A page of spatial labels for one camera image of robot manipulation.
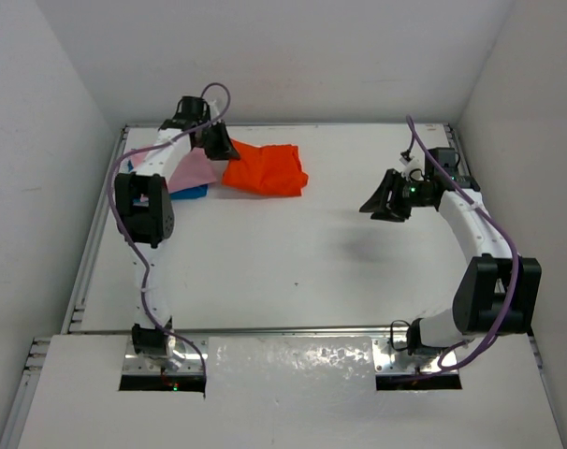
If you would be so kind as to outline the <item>orange t shirt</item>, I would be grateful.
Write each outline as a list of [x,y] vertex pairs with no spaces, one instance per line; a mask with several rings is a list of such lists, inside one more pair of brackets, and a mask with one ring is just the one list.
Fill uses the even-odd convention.
[[240,155],[230,160],[222,175],[222,185],[260,196],[296,197],[309,182],[297,145],[254,146],[238,140]]

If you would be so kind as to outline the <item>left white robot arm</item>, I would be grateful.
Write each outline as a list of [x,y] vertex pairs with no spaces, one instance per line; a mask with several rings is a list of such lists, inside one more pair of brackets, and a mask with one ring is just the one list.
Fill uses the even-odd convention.
[[200,96],[183,96],[172,118],[157,130],[156,141],[131,150],[111,170],[109,206],[119,232],[134,256],[139,300],[131,335],[138,355],[153,359],[171,356],[178,338],[172,313],[153,270],[162,246],[175,229],[175,212],[168,181],[178,165],[199,149],[210,161],[240,157],[226,130],[223,114]]

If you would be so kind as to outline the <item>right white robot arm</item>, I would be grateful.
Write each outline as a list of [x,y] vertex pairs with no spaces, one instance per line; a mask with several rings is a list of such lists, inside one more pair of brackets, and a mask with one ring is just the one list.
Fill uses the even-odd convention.
[[436,354],[486,335],[526,334],[542,276],[534,258],[513,255],[500,231],[485,219],[479,185],[458,170],[452,148],[429,151],[422,167],[390,168],[361,206],[373,220],[403,223],[414,208],[431,207],[450,226],[468,264],[450,309],[413,320],[407,330],[409,355]]

